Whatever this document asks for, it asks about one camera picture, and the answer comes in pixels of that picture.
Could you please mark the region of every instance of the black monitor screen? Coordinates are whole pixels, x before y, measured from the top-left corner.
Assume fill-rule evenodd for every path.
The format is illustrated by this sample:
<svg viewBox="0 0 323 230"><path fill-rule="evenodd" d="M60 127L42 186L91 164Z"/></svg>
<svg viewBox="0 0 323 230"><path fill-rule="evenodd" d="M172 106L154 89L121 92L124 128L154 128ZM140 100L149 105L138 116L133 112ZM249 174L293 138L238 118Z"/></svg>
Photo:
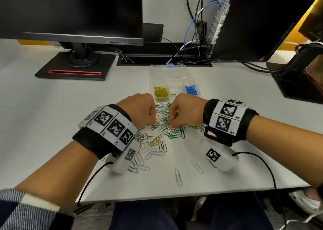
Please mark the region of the black monitor screen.
<svg viewBox="0 0 323 230"><path fill-rule="evenodd" d="M142 0L0 0L0 38L102 43L142 38L142 24Z"/></svg>

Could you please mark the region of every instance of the jeans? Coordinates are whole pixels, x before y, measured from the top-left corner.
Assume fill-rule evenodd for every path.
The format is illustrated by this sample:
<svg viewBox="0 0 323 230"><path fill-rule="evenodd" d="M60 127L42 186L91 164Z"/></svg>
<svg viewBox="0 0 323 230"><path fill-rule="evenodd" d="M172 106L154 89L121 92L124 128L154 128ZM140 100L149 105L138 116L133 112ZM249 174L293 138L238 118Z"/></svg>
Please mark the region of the jeans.
<svg viewBox="0 0 323 230"><path fill-rule="evenodd" d="M209 195L196 221L210 230L273 230L252 192ZM165 200L115 204L110 230L178 230Z"/></svg>

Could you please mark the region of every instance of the hand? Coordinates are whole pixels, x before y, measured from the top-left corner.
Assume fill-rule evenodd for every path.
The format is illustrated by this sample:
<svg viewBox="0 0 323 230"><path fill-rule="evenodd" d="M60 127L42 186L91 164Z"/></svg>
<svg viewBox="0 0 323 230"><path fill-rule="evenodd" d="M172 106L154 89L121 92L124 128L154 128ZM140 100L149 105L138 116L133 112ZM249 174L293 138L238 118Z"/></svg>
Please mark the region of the hand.
<svg viewBox="0 0 323 230"><path fill-rule="evenodd" d="M154 98L149 93L129 96L116 105L127 112L137 129L156 123L156 106Z"/></svg>
<svg viewBox="0 0 323 230"><path fill-rule="evenodd" d="M203 124L204 106L208 102L200 97L180 93L172 102L169 110L169 121L171 128L177 128L181 125L199 126Z"/></svg>

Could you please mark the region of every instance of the forearm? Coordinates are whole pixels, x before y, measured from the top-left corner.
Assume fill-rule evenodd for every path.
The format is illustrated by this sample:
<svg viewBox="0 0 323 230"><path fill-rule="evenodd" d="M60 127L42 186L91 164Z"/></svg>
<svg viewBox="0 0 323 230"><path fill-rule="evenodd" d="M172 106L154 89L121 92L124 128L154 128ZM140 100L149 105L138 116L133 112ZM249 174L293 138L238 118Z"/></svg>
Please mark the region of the forearm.
<svg viewBox="0 0 323 230"><path fill-rule="evenodd" d="M67 208L75 202L97 162L94 153L72 141L15 189Z"/></svg>
<svg viewBox="0 0 323 230"><path fill-rule="evenodd" d="M313 187L323 182L323 135L255 116L247 141Z"/></svg>

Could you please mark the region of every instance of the desk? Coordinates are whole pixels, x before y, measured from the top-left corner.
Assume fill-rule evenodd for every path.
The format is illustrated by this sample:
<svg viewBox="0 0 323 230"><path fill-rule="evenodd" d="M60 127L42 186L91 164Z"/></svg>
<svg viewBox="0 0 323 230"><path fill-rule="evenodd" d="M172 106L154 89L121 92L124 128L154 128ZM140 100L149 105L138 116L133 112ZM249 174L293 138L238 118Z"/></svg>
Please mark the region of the desk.
<svg viewBox="0 0 323 230"><path fill-rule="evenodd" d="M55 47L25 46L17 60L0 70L0 189L16 186L69 143L78 130L77 124L96 106L150 92L147 67L113 65L104 82L34 77L58 51ZM252 72L236 63L190 67L189 71L203 98L242 100L265 117L323 133L323 105L284 98L269 74ZM168 152L162 159L155 156L149 160L149 172L126 172L120 176L104 168L90 183L82 202L273 188L270 173L259 159L240 155L234 169L222 172L199 157L199 140L187 136L167 141ZM237 142L233 149L264 158L278 188L308 185L248 142ZM203 174L191 160L199 164ZM99 161L92 173L103 163ZM183 181L180 187L175 169Z"/></svg>

